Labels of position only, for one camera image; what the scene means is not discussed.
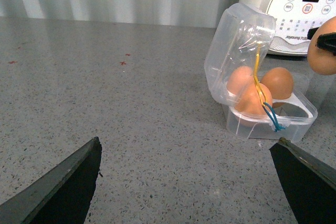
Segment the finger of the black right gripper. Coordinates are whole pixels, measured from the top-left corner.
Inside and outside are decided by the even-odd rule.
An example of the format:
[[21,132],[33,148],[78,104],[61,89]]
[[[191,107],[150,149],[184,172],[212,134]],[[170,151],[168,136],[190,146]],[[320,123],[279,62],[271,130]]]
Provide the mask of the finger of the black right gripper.
[[308,33],[307,33],[307,39],[308,39],[308,40],[311,40],[311,39],[313,38],[313,36],[314,36],[314,34],[316,33],[317,30],[318,30],[318,27],[316,27],[316,28],[310,28],[310,29],[308,30]]
[[321,34],[317,38],[316,46],[336,55],[336,33]]

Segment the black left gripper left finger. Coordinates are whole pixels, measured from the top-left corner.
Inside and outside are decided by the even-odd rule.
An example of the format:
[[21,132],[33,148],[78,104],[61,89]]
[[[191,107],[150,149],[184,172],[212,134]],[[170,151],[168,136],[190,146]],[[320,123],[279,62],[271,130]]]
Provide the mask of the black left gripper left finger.
[[48,173],[1,204],[1,223],[84,223],[100,173],[94,137]]

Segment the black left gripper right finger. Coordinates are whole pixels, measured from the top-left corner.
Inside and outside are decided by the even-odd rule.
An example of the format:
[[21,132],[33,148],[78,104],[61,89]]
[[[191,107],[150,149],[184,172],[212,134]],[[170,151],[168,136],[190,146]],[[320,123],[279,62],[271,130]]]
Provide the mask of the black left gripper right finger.
[[285,138],[270,148],[298,223],[335,223],[335,169]]

